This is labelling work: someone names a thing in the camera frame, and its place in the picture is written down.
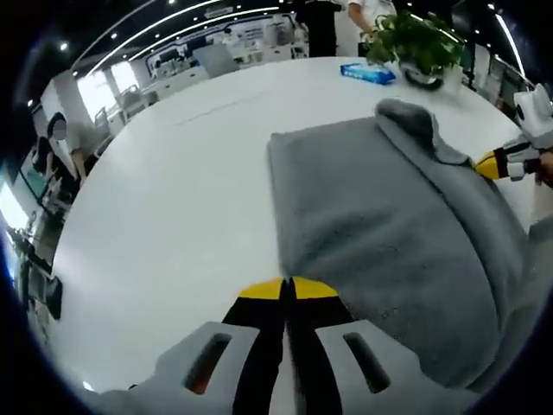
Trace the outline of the person's right hand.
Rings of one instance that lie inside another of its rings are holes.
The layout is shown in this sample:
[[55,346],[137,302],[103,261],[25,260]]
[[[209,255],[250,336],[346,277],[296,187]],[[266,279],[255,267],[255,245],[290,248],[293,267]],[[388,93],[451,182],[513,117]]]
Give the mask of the person's right hand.
[[535,173],[536,185],[545,184],[553,188],[553,154],[551,151],[546,151],[539,157],[540,167]]

